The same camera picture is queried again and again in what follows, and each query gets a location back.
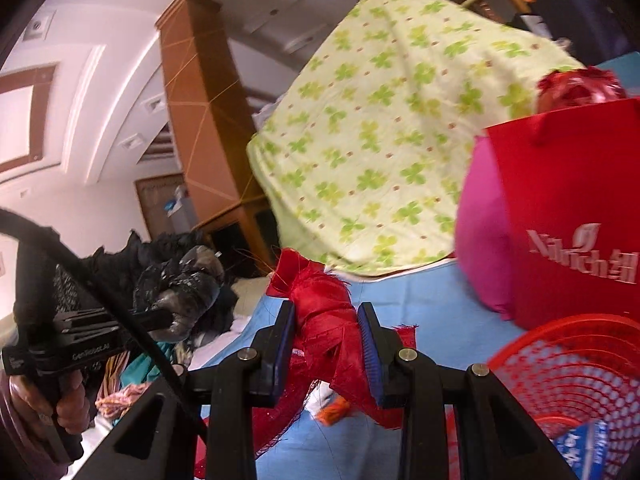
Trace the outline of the brown wooden door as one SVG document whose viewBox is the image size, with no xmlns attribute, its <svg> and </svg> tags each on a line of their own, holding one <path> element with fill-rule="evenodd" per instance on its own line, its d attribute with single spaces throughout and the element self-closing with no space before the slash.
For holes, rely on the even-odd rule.
<svg viewBox="0 0 640 480">
<path fill-rule="evenodd" d="M 193 230 L 195 220 L 188 206 L 176 204 L 177 209 L 166 209 L 167 205 L 178 200 L 176 192 L 183 185 L 182 174 L 164 174 L 134 182 L 151 240 L 156 240 L 164 233 L 186 233 Z"/>
</svg>

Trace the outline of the red plastic mesh basket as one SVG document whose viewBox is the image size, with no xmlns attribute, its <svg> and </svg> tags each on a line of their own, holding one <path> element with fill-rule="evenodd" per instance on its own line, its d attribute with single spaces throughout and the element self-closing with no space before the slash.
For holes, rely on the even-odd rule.
<svg viewBox="0 0 640 480">
<path fill-rule="evenodd" d="M 638 322 L 612 314 L 561 318 L 507 344 L 488 367 L 550 439 L 605 422 L 602 477 L 639 477 Z"/>
</svg>

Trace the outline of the red plastic trash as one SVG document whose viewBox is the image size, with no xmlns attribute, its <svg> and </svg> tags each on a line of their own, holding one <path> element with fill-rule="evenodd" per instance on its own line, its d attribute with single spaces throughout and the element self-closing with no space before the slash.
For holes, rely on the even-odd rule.
<svg viewBox="0 0 640 480">
<path fill-rule="evenodd" d="M 356 477 L 395 479 L 402 411 L 379 408 L 370 393 L 357 310 L 347 284 L 322 263 L 286 248 L 266 295 L 293 303 L 293 355 L 277 405 L 252 409 L 252 456 L 258 458 L 277 444 L 303 411 L 312 387 L 325 382 L 368 419 L 343 444 Z"/>
</svg>

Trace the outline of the light blue blanket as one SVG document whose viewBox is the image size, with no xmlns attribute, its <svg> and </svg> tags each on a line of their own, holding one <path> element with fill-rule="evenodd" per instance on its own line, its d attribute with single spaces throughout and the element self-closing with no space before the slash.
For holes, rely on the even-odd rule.
<svg viewBox="0 0 640 480">
<path fill-rule="evenodd" d="M 355 286 L 352 296 L 371 300 L 384 325 L 407 320 L 408 333 L 420 348 L 450 361 L 465 362 L 484 354 L 493 357 L 530 331 L 477 299 L 457 257 L 454 263 L 404 278 Z"/>
</svg>

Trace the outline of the red Nilrich shopping bag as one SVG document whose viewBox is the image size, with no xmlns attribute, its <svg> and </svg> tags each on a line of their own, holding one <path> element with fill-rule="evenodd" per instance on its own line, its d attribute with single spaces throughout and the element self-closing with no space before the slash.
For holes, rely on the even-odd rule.
<svg viewBox="0 0 640 480">
<path fill-rule="evenodd" d="M 638 320 L 638 99 L 505 122 L 488 136 L 509 219 L 515 323 Z"/>
</svg>

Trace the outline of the pink pillow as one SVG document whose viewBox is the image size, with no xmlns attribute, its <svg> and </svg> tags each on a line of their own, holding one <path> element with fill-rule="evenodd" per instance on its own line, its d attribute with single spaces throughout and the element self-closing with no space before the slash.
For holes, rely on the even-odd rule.
<svg viewBox="0 0 640 480">
<path fill-rule="evenodd" d="M 513 262 L 506 199 L 487 136 L 475 139 L 454 228 L 454 254 L 477 299 L 501 315 L 513 318 Z"/>
</svg>

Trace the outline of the grey black bag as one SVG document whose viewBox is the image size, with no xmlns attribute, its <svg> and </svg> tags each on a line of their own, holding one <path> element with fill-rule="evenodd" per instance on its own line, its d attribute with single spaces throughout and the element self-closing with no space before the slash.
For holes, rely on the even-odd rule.
<svg viewBox="0 0 640 480">
<path fill-rule="evenodd" d="M 212 248 L 192 247 L 180 260 L 148 266 L 134 289 L 134 310 L 170 313 L 167 327 L 150 330 L 158 342 L 183 341 L 217 300 L 224 267 Z"/>
</svg>

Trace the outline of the green clover patterned quilt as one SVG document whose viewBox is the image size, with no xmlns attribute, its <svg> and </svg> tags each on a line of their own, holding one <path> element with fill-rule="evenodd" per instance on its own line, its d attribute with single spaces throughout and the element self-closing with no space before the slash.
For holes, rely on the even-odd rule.
<svg viewBox="0 0 640 480">
<path fill-rule="evenodd" d="M 577 65 L 448 0 L 360 0 L 247 147 L 281 245 L 364 276 L 448 257 L 476 138 Z"/>
</svg>

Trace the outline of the red plastic bag behind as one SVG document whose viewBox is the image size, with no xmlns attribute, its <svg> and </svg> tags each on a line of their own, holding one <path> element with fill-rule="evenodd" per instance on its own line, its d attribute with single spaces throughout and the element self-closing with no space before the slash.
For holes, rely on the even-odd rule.
<svg viewBox="0 0 640 480">
<path fill-rule="evenodd" d="M 623 100 L 627 92 L 610 70 L 588 66 L 560 72 L 554 70 L 537 84 L 537 113 Z"/>
</svg>

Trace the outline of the black clothes pile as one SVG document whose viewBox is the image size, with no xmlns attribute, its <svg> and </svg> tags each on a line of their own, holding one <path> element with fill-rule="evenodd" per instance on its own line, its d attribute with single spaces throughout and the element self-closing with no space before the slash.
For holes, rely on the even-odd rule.
<svg viewBox="0 0 640 480">
<path fill-rule="evenodd" d="M 91 276 L 114 292 L 125 308 L 141 313 L 134 310 L 134 289 L 143 271 L 153 264 L 180 260 L 198 245 L 211 248 L 198 232 L 165 233 L 152 242 L 145 242 L 132 231 L 119 252 L 107 252 L 99 247 L 80 262 Z M 200 318 L 188 338 L 199 334 L 216 337 L 230 330 L 236 300 L 238 297 L 224 278 L 213 307 Z M 16 259 L 15 307 L 24 314 L 57 314 L 99 309 L 101 305 L 60 264 L 35 247 L 21 244 Z"/>
</svg>

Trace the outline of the blue plastic trash in basket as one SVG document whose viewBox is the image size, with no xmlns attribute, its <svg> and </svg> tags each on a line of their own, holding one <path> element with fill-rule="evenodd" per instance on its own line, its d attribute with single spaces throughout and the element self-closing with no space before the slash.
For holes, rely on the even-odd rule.
<svg viewBox="0 0 640 480">
<path fill-rule="evenodd" d="M 580 480 L 604 478 L 608 455 L 608 424 L 603 420 L 586 422 L 552 440 L 570 469 Z"/>
</svg>

